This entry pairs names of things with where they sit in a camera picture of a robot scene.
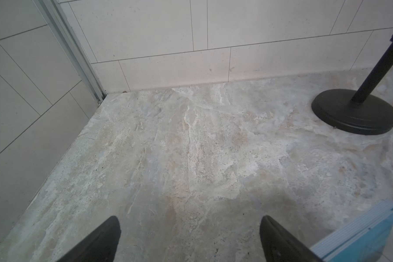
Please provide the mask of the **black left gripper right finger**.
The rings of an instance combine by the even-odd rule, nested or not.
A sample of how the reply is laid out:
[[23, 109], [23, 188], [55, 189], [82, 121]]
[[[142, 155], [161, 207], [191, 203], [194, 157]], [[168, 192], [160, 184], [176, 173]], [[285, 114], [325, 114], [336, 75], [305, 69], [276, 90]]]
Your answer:
[[262, 218], [259, 235], [267, 262], [323, 261], [271, 216]]

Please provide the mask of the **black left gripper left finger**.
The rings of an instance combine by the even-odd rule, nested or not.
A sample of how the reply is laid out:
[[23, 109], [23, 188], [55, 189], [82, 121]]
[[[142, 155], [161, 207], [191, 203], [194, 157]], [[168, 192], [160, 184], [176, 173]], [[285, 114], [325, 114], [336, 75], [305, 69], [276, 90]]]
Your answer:
[[113, 262], [120, 236], [119, 219], [111, 216], [58, 262]]

